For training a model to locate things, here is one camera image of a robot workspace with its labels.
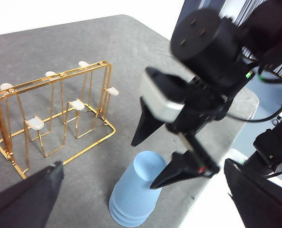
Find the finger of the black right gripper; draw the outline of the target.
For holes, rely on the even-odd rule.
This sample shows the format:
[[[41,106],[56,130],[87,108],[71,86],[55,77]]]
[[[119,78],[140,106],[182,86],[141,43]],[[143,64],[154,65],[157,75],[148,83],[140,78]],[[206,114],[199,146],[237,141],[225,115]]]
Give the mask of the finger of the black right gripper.
[[[142,113],[140,116],[140,120],[135,131],[134,137],[132,139],[131,145],[138,146],[144,140],[146,140],[151,134],[153,134],[158,128],[165,124],[165,122],[157,120],[150,110],[143,97],[140,97],[140,104]]]
[[[214,175],[214,161],[206,153],[172,153],[172,159],[150,185],[158,189],[180,181]]]

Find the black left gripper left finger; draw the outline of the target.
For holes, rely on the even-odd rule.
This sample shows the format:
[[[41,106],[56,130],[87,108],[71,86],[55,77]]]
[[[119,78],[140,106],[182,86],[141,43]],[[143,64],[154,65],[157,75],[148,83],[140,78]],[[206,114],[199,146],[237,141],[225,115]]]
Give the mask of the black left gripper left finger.
[[[44,228],[63,179],[57,161],[0,192],[0,228]]]

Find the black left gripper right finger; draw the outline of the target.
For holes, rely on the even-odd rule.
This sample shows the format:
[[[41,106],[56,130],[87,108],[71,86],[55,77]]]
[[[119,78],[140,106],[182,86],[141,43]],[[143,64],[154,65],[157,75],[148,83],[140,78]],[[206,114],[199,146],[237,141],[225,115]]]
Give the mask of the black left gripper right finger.
[[[282,228],[282,187],[226,159],[224,174],[246,228]]]

